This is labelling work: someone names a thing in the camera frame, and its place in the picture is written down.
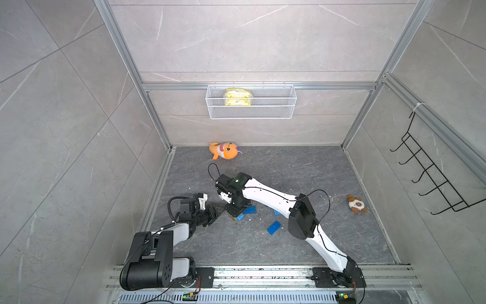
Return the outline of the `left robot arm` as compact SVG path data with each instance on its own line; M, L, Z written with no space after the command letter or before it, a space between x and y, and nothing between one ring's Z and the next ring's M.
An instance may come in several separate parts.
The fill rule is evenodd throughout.
M174 257L173 248L191 238L198 226L207 227L219 217L218 210L207 200L204 193L172 197L167 203L170 223L157 231L134 235L119 278L125 291L200 286L194 259Z

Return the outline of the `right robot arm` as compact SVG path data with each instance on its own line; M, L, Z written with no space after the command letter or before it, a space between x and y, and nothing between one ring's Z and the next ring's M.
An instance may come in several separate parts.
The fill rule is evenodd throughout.
M242 172L235 177L221 174L214 181L231 216L238 217L253 201L272 208L288 220L287 228L293 237L310 244L324 259L335 285L347 288L367 286L358 264L325 234L308 195L282 193Z

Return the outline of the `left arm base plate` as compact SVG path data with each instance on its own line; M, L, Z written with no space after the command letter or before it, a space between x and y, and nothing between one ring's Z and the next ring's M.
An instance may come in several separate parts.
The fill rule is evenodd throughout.
M168 283L174 288L212 288L215 278L214 267L196 267L189 269L189 274L178 277Z

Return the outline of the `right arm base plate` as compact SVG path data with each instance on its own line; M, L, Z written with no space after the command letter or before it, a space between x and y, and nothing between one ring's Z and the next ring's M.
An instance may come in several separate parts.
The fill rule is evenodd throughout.
M367 283L362 271L355 267L344 273L335 272L328 267L312 268L311 280L317 288L366 288Z

